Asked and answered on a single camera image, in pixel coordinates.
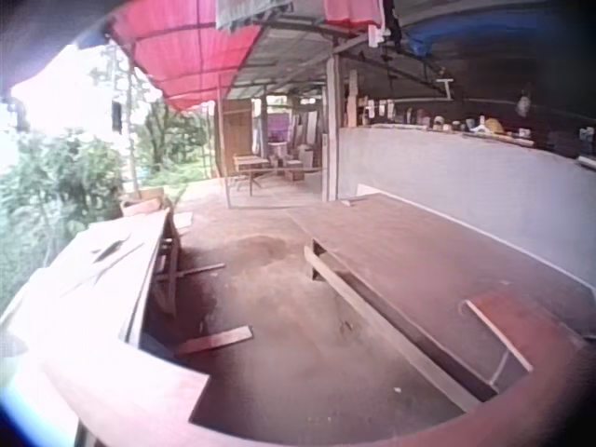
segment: concrete floor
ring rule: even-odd
[[[460,414],[327,283],[308,277],[308,237],[285,210],[228,210],[219,186],[195,186],[177,207],[193,212],[180,268],[226,268],[181,279],[177,320],[150,306],[146,324],[164,345],[252,326],[247,342],[183,360],[211,375],[194,423],[323,445],[387,439]]]

